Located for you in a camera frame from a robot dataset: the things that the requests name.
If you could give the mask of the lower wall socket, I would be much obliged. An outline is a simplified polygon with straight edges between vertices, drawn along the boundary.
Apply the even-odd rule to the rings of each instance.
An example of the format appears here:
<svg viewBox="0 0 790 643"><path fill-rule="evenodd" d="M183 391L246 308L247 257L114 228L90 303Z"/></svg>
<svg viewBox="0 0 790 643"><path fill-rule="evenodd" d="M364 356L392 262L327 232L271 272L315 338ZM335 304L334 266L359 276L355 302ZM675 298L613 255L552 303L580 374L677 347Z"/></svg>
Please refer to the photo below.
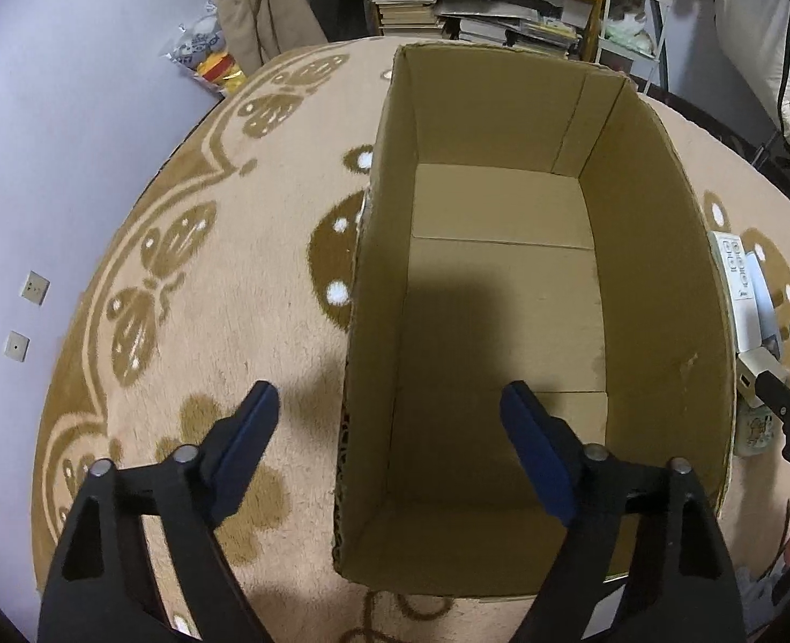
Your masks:
<svg viewBox="0 0 790 643"><path fill-rule="evenodd" d="M10 331L4 343L4 356L14 362L23 363L29 350L30 338L17 331Z"/></svg>

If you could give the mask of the plastic bag of toys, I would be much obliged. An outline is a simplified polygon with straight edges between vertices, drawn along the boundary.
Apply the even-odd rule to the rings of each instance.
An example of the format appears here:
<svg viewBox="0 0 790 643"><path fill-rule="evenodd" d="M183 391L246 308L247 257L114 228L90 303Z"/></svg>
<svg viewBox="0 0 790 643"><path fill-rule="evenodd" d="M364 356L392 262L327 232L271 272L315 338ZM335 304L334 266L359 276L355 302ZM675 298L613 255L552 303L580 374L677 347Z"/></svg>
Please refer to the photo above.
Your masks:
<svg viewBox="0 0 790 643"><path fill-rule="evenodd" d="M167 43L161 57L221 98L231 96L247 81L229 52L218 8L212 2L205 4L202 16L178 27L178 35Z"/></svg>

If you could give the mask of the green Cheers cartoon case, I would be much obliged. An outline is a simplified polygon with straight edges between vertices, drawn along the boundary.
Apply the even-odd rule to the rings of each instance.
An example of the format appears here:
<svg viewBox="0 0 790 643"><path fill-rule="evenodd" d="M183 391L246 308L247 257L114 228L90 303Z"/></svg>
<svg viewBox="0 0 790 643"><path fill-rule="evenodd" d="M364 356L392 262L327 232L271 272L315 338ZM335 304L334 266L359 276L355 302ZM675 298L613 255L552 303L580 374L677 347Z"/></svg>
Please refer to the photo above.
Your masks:
<svg viewBox="0 0 790 643"><path fill-rule="evenodd" d="M750 407L740 399L736 407L734 454L738 457L752 457L763 454L780 427L769 408Z"/></svg>

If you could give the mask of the white power adapter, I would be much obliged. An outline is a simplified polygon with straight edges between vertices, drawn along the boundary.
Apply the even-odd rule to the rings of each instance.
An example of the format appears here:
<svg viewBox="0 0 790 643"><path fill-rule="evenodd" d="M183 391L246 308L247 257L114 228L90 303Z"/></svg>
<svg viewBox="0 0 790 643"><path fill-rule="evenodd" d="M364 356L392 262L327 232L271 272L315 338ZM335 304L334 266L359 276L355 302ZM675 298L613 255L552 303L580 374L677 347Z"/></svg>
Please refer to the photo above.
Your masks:
<svg viewBox="0 0 790 643"><path fill-rule="evenodd" d="M738 376L738 393L750 408L760 408L764 402L757 397L756 380L761 373L770 372L781 382L789 376L785 367L766 347L751 348L738 354L736 359L736 376Z"/></svg>

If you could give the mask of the wall socket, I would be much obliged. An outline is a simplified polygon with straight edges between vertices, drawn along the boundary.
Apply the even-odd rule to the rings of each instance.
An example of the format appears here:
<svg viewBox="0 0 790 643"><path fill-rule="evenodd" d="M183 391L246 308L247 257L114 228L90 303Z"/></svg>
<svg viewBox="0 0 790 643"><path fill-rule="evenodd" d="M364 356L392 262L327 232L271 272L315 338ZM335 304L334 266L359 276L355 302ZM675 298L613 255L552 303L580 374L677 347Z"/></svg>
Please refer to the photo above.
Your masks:
<svg viewBox="0 0 790 643"><path fill-rule="evenodd" d="M48 293L49 286L50 282L46 277L40 276L38 273L30 272L26 280L24 280L23 287L20 290L20 296L26 299L26 301L40 306L46 297L46 293Z"/></svg>
<svg viewBox="0 0 790 643"><path fill-rule="evenodd" d="M23 363L29 350L30 338L17 331L10 331L4 343L4 356L14 362Z"/></svg>

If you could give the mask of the wooden bookshelf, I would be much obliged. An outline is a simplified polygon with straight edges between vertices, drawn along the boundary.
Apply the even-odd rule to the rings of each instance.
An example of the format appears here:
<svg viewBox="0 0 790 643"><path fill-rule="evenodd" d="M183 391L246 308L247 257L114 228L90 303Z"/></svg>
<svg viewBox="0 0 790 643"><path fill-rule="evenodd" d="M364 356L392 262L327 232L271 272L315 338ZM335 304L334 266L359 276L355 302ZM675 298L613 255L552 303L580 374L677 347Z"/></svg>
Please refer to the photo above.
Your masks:
<svg viewBox="0 0 790 643"><path fill-rule="evenodd" d="M372 0L370 26L382 35ZM437 0L440 38L533 49L551 57L594 61L605 0Z"/></svg>

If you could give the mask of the white Midea remote control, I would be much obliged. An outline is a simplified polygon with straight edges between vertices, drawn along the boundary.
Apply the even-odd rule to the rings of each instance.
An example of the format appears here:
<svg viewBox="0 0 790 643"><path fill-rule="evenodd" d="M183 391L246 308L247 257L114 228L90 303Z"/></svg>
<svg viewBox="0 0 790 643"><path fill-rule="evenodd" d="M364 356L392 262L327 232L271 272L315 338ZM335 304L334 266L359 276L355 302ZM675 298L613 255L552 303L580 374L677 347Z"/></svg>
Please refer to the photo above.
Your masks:
<svg viewBox="0 0 790 643"><path fill-rule="evenodd" d="M746 353L764 347L771 356L780 360L783 344L776 306L760 260L754 252L744 248L738 235L710 231L709 238L728 291L736 351Z"/></svg>

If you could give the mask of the brown cardboard box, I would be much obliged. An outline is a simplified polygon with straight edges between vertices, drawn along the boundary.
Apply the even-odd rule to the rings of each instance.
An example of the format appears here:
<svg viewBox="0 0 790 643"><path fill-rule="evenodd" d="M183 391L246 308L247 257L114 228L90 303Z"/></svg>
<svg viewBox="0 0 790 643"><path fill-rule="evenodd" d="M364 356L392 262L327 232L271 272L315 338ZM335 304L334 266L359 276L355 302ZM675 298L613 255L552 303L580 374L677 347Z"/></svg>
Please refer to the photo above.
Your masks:
<svg viewBox="0 0 790 643"><path fill-rule="evenodd" d="M657 113L598 65L399 48L373 150L334 566L399 594L533 594L564 540L500 420L521 380L587 443L728 485L735 352Z"/></svg>

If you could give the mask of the stack of books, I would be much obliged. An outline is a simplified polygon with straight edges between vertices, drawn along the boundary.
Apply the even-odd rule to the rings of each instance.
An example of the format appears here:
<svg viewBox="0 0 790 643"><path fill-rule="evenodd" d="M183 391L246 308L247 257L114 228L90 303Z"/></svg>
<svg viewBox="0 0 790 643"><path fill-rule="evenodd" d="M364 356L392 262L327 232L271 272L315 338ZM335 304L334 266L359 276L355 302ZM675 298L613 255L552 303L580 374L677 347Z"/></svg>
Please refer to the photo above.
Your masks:
<svg viewBox="0 0 790 643"><path fill-rule="evenodd" d="M434 6L437 0L372 0L383 36L440 38L444 22Z"/></svg>

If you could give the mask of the white metal cart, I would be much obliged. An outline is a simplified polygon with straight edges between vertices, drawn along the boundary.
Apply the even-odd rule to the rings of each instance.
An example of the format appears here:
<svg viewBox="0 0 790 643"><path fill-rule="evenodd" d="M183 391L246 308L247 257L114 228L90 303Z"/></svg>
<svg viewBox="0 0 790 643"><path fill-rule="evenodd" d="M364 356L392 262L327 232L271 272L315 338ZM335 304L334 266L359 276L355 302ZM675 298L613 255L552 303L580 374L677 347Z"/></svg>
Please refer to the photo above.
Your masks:
<svg viewBox="0 0 790 643"><path fill-rule="evenodd" d="M597 54L600 61L609 55L613 63L632 70L646 68L642 88L668 88L668 61L665 55L668 12L674 0L605 0L601 12Z"/></svg>

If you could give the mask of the upper wall socket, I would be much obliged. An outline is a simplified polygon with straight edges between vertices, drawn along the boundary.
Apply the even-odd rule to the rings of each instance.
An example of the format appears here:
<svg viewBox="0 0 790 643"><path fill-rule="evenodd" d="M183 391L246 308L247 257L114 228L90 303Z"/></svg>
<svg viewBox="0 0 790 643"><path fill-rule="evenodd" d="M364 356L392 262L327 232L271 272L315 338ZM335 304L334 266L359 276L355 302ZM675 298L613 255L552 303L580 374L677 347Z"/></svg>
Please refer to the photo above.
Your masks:
<svg viewBox="0 0 790 643"><path fill-rule="evenodd" d="M26 299L26 301L40 306L46 297L46 293L48 293L49 286L50 282L46 277L40 276L38 273L30 272L26 280L24 280L23 287L20 290L20 296Z"/></svg>

